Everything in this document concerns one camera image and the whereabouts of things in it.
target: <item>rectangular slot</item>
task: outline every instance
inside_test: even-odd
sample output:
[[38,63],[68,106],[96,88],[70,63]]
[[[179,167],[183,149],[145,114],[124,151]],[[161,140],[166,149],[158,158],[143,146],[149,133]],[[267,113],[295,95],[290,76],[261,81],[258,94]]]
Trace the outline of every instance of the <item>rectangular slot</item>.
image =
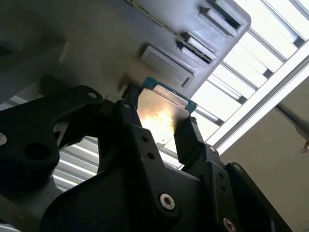
[[214,25],[214,28],[217,28],[217,31],[223,36],[230,35],[236,37],[237,32],[235,28],[227,23],[222,15],[216,10],[202,7],[199,16],[206,22],[210,21]]
[[198,64],[201,67],[208,68],[208,65],[212,61],[212,59],[206,55],[205,55],[206,58],[197,55],[192,49],[190,49],[181,42],[177,42],[177,47],[183,54],[185,54],[187,57],[189,57],[191,60],[193,60],[196,64]]
[[208,3],[212,5],[217,12],[221,14],[221,17],[227,22],[232,28],[237,30],[240,27],[240,23],[237,22],[229,13],[227,13],[220,5],[216,3],[216,0],[208,0]]

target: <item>screw hole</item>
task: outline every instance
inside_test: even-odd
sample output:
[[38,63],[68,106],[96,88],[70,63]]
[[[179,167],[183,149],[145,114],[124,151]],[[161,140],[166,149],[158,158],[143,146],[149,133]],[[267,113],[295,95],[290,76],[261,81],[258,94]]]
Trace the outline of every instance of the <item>screw hole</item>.
[[89,92],[88,96],[92,97],[92,98],[97,98],[97,95],[95,93],[92,93],[92,92]]
[[224,186],[221,186],[221,189],[222,189],[223,192],[227,192],[227,190]]
[[42,143],[31,143],[26,147],[25,154],[31,160],[44,160],[49,157],[50,150]]
[[146,143],[149,142],[148,138],[145,137],[145,136],[142,136],[141,139],[142,139],[144,142],[146,142]]
[[153,153],[148,152],[147,156],[149,159],[154,160],[155,159],[155,155]]

